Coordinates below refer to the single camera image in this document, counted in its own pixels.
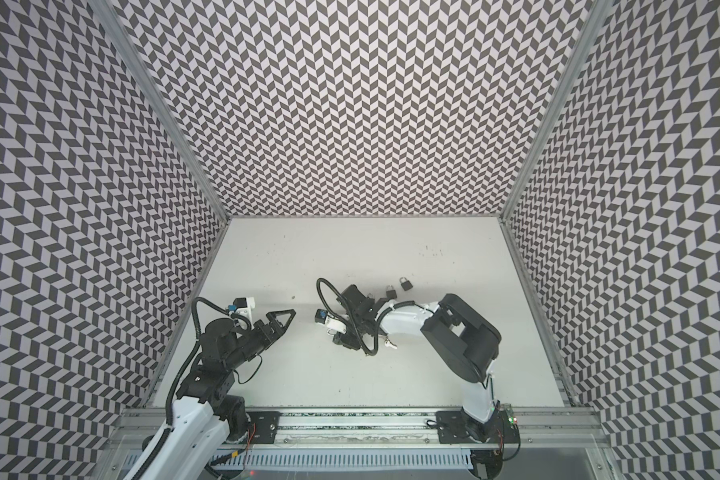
red wire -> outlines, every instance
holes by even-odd
[[[246,469],[246,461],[248,460],[248,447],[251,445],[251,440],[253,440],[253,436],[256,434],[256,424],[253,424],[253,432],[248,436],[248,443],[246,444],[246,452],[245,456],[242,457],[242,469]]]

zigzag pattern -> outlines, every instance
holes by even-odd
[[[220,228],[80,0],[0,0],[0,478],[85,476]]]
[[[622,0],[512,216],[631,478],[720,478],[720,0]]]
[[[589,3],[115,8],[231,214],[486,214]]]

chevron patterned wall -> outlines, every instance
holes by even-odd
[[[220,228],[81,0],[0,0],[0,478],[93,467]]]
[[[489,214],[591,0],[114,0],[234,215]]]
[[[720,0],[616,0],[510,225],[629,478],[720,478]]]

ventilation grate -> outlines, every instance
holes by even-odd
[[[227,463],[215,466],[221,470],[237,470],[242,468],[242,455],[232,458]],[[248,453],[246,468],[259,470],[287,471],[340,471],[354,470],[454,470],[472,468],[469,450],[460,448],[438,449],[397,449],[370,448],[359,450],[347,449],[310,449],[290,448],[287,452],[271,449]]]

black padlock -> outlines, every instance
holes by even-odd
[[[411,283],[411,281],[404,276],[400,277],[400,286],[402,286],[403,290],[405,290],[406,292],[413,288],[413,284]]]

